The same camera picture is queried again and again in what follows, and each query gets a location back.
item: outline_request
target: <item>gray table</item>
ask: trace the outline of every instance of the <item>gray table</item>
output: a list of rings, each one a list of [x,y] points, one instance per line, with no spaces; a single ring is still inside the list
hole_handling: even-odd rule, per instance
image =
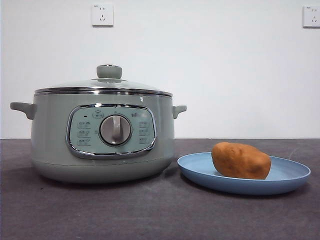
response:
[[[229,140],[311,168],[308,183],[273,196],[228,194],[181,175],[177,158],[221,139],[177,139],[162,173],[115,184],[67,184],[39,176],[29,139],[1,140],[1,239],[319,240],[320,139]]]

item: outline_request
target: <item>plate rim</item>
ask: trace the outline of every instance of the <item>plate rim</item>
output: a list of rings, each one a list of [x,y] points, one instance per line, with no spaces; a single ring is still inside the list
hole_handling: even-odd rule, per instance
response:
[[[301,165],[302,167],[304,168],[307,168],[308,170],[308,173],[303,175],[303,176],[299,176],[299,177],[294,177],[294,178],[287,178],[287,179],[281,179],[281,180],[267,180],[267,179],[252,179],[252,178],[239,178],[239,177],[230,177],[230,176],[219,176],[219,175],[210,175],[210,174],[207,174],[207,173],[203,173],[203,172],[199,172],[199,171],[195,171],[195,170],[190,170],[184,166],[181,165],[181,163],[179,162],[179,160],[181,160],[182,158],[184,157],[188,157],[188,156],[192,156],[192,155],[203,155],[203,154],[210,154],[211,155],[211,152],[207,151],[207,152],[197,152],[197,153],[191,153],[191,154],[187,154],[187,155],[184,155],[184,156],[181,156],[178,158],[177,160],[177,164],[180,168],[182,169],[185,169],[185,170],[188,170],[190,172],[193,172],[193,173],[196,173],[196,174],[200,174],[200,175],[206,175],[206,176],[209,176],[209,177],[212,177],[212,178],[221,178],[221,179],[228,179],[228,180],[242,180],[242,181],[248,181],[248,182],[283,182],[283,181],[293,181],[293,180],[300,180],[300,179],[304,179],[306,177],[308,177],[310,174],[311,174],[311,169],[300,163],[300,162],[297,162],[297,161],[292,161],[290,159],[286,159],[286,158],[283,158],[283,157],[278,157],[278,156],[269,156],[271,158],[275,158],[275,159],[281,159],[281,160],[285,160],[285,161],[289,161],[289,162],[293,162],[295,164],[298,164],[298,165]]]

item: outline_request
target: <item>side handle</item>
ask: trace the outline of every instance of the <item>side handle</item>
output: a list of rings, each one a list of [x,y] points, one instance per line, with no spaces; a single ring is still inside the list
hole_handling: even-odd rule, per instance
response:
[[[24,102],[11,102],[10,108],[12,110],[18,110],[20,112],[25,113],[26,117],[30,120],[35,118],[36,114],[36,105],[32,103],[24,103]]]
[[[172,112],[173,112],[173,119],[176,119],[179,115],[179,113],[187,111],[186,105],[180,105],[180,106],[173,106]]]

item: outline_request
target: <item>lid handle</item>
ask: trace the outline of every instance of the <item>lid handle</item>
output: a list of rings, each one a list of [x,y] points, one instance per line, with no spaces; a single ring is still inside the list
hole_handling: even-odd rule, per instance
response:
[[[100,79],[121,79],[122,68],[112,64],[105,64],[96,67],[96,74]]]

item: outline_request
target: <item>wall outlet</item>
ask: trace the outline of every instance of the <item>wall outlet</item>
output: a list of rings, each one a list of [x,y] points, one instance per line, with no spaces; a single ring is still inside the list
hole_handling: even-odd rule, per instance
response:
[[[320,6],[303,7],[303,27],[320,28]]]
[[[112,4],[93,5],[91,9],[92,26],[113,26],[114,6]]]

